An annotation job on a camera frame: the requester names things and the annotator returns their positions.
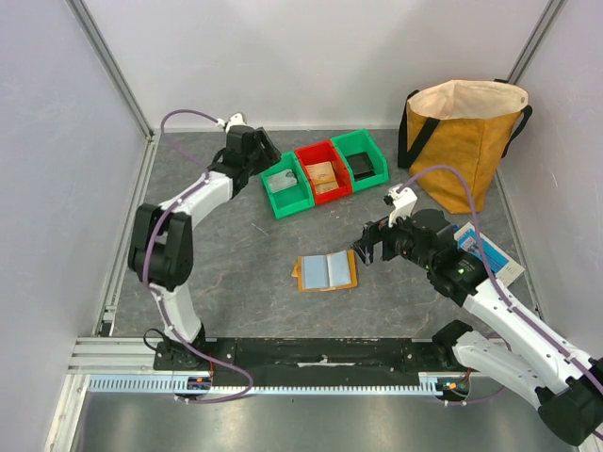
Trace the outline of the orange leather card holder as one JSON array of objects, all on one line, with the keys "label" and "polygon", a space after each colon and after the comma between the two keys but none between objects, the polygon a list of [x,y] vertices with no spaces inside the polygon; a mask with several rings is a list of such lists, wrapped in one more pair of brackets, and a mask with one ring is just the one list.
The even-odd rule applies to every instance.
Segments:
[{"label": "orange leather card holder", "polygon": [[297,279],[298,290],[301,293],[350,289],[358,284],[352,250],[299,256],[291,275]]}]

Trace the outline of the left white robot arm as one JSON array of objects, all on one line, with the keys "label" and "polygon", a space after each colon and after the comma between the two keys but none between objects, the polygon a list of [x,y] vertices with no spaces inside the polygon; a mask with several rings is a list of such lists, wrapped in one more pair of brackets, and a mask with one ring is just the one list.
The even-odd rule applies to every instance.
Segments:
[{"label": "left white robot arm", "polygon": [[229,202],[251,177],[281,160],[265,129],[245,123],[226,127],[225,147],[190,187],[160,204],[138,207],[127,264],[152,293],[164,331],[178,341],[174,358],[186,369],[204,365],[202,320],[195,313],[187,280],[194,266],[193,231]]}]

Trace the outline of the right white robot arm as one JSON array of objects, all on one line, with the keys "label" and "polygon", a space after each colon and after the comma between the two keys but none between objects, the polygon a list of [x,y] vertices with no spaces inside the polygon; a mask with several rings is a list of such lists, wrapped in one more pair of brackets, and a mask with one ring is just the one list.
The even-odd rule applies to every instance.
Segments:
[{"label": "right white robot arm", "polygon": [[552,330],[498,280],[484,262],[458,247],[453,226],[435,209],[407,218],[368,222],[353,249],[366,265],[404,258],[424,268],[436,292],[487,324],[505,345],[495,346],[455,321],[438,333],[433,363],[458,365],[494,379],[521,396],[558,438],[579,446],[602,425],[602,362]]}]

